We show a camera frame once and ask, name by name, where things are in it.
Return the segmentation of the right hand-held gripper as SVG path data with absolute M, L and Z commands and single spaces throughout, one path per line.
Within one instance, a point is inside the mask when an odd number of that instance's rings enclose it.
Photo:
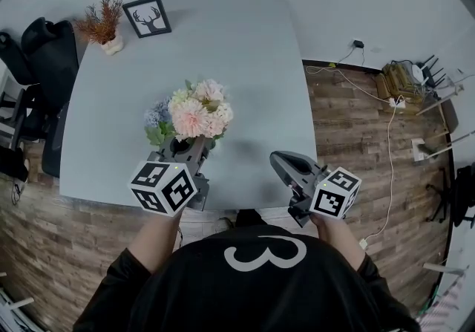
M 313 214 L 342 219 L 355 203 L 362 180 L 342 167 L 330 171 L 310 157 L 287 151 L 272 152 L 271 167 L 293 191 L 288 212 L 303 227 Z M 308 181 L 309 175 L 315 178 Z

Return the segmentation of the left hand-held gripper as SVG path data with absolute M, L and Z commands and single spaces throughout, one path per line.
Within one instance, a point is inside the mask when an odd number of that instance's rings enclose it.
M 134 199 L 147 212 L 175 217 L 183 208 L 202 210 L 209 193 L 209 180 L 200 173 L 200 163 L 209 155 L 209 140 L 194 139 L 191 155 L 175 155 L 177 140 L 167 137 L 158 152 L 141 161 L 128 184 Z

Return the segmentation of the pink artificial flower bouquet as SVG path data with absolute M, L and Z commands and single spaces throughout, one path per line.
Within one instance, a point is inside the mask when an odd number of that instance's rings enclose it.
M 213 79 L 203 79 L 195 84 L 187 81 L 184 89 L 173 92 L 168 112 L 179 142 L 198 137 L 218 140 L 234 118 L 224 86 Z

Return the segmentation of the blue artificial flower bouquet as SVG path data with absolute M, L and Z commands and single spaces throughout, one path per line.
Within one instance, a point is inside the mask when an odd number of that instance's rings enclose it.
M 170 97 L 156 101 L 144 113 L 145 134 L 152 146 L 161 146 L 167 137 L 176 135 L 171 113 L 168 109 L 170 101 Z

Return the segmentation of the person's right forearm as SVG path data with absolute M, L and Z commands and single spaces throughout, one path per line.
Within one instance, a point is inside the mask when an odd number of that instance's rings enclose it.
M 316 225 L 318 237 L 339 251 L 350 266 L 358 270 L 366 254 L 344 220 L 319 214 L 312 214 L 310 220 Z

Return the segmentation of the person's left forearm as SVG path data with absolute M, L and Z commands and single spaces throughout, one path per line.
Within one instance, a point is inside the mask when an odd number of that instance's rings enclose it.
M 172 254 L 182 213 L 150 215 L 129 245 L 129 252 L 148 272 L 155 273 Z

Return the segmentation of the person's grey shoe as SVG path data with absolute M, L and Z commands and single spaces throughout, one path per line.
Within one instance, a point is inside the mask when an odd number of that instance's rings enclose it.
M 236 225 L 233 221 L 231 221 L 227 217 L 222 217 L 222 218 L 219 218 L 216 221 L 216 223 L 214 225 L 214 231 L 216 233 L 219 233 L 219 232 L 224 232 L 224 231 L 227 231 L 227 230 L 232 230 L 235 227 L 236 227 Z

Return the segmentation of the white floor plate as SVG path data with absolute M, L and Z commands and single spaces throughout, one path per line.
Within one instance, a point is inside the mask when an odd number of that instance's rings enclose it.
M 412 153 L 413 153 L 413 160 L 415 162 L 421 162 L 428 157 L 428 154 L 423 152 L 420 148 L 420 145 L 425 147 L 425 141 L 422 138 L 413 138 L 411 140 L 412 144 Z

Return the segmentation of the stack of cardboard boxes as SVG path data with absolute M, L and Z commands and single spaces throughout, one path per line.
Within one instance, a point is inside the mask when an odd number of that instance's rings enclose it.
M 399 114 L 416 114 L 422 109 L 423 95 L 410 74 L 411 66 L 392 62 L 386 64 L 381 73 L 375 78 L 378 97 L 384 102 L 384 110 L 395 110 Z M 405 99 L 406 108 L 391 108 L 388 100 L 393 97 Z

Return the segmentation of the person's black shirt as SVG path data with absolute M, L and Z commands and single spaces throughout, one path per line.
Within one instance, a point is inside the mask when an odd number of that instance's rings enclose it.
M 421 332 L 376 265 L 272 225 L 188 244 L 150 273 L 128 250 L 73 332 Z

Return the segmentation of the black framed deer picture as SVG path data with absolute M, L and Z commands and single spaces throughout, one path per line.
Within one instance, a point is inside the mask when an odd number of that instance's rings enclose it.
M 122 9 L 140 39 L 171 32 L 162 0 L 137 0 Z

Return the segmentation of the dried orange plant in pot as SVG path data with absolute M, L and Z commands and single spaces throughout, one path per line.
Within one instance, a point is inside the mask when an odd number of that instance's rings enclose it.
M 122 0 L 99 0 L 89 5 L 84 16 L 74 21 L 74 28 L 87 42 L 98 44 L 108 56 L 113 56 L 124 47 L 118 31 L 122 17 Z

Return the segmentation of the black mesh office chair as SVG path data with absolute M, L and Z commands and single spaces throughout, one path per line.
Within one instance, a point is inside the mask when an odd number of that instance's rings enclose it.
M 46 102 L 49 128 L 42 171 L 58 178 L 65 121 L 79 70 L 73 26 L 67 20 L 53 23 L 40 17 L 25 29 L 21 48 Z
M 35 107 L 36 82 L 17 42 L 0 32 L 0 135 L 9 137 L 9 149 L 19 145 L 22 126 Z

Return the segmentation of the black router with antennas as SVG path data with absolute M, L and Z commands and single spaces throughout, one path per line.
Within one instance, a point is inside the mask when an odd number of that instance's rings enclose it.
M 439 57 L 432 55 L 425 61 L 416 63 L 416 66 L 422 74 L 421 83 L 428 86 L 429 88 L 434 88 L 436 86 L 436 79 L 443 77 L 442 72 L 444 68 L 439 66 L 438 62 Z

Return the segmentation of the black floor stand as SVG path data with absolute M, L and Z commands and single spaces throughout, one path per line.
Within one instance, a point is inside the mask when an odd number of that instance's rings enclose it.
M 433 222 L 442 210 L 443 215 L 439 219 L 439 223 L 442 223 L 447 218 L 449 209 L 455 227 L 458 227 L 463 221 L 467 221 L 470 224 L 470 229 L 473 229 L 475 227 L 475 215 L 467 216 L 467 211 L 469 208 L 475 207 L 475 162 L 470 166 L 457 169 L 456 179 L 451 187 L 447 185 L 445 169 L 440 167 L 439 170 L 442 172 L 443 188 L 438 189 L 430 183 L 425 188 L 426 190 L 432 189 L 439 195 L 441 201 L 434 214 L 426 218 L 426 221 Z

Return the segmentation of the pink striped cloth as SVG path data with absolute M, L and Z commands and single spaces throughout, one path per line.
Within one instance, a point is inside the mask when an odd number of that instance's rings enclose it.
M 448 327 L 450 316 L 459 309 L 460 293 L 464 282 L 464 276 L 458 277 L 427 310 L 416 318 L 421 332 L 443 332 Z

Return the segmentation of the wooden stick frame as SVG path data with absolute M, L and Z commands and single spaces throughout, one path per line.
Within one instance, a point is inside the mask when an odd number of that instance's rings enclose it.
M 442 118 L 442 121 L 443 121 L 443 124 L 444 124 L 444 131 L 440 134 L 429 137 L 429 140 L 430 139 L 437 139 L 437 138 L 442 137 L 442 136 L 449 137 L 450 134 L 453 133 L 456 130 L 456 128 L 459 125 L 459 120 L 458 120 L 458 117 L 456 115 L 456 111 L 455 111 L 455 108 L 453 106 L 453 103 L 452 103 L 451 99 L 453 97 L 458 96 L 464 90 L 465 89 L 464 89 L 463 85 L 455 85 L 454 90 L 453 90 L 452 93 L 450 93 L 449 95 L 441 98 L 440 100 L 437 100 L 436 102 L 432 103 L 431 105 L 422 108 L 419 112 L 416 113 L 416 116 L 419 116 L 419 115 L 422 115 L 422 114 L 428 112 L 429 110 L 432 110 L 433 108 L 437 108 L 439 110 L 439 113 L 441 115 L 441 118 Z M 456 138 L 455 140 L 449 140 L 446 143 L 445 147 L 443 147 L 439 150 L 435 150 L 435 149 L 432 149 L 431 147 L 429 147 L 427 145 L 427 141 L 424 140 L 424 139 L 423 140 L 425 141 L 425 147 L 420 145 L 420 148 L 422 149 L 423 152 L 428 154 L 428 156 L 425 160 L 436 159 L 442 153 L 449 152 L 450 150 L 452 150 L 454 148 L 454 146 L 457 146 L 458 144 L 462 143 L 464 140 L 470 139 L 472 137 L 475 137 L 475 129 L 468 132 L 468 133 L 466 133 L 466 134 L 464 134 L 464 135 L 462 135 L 461 137 Z

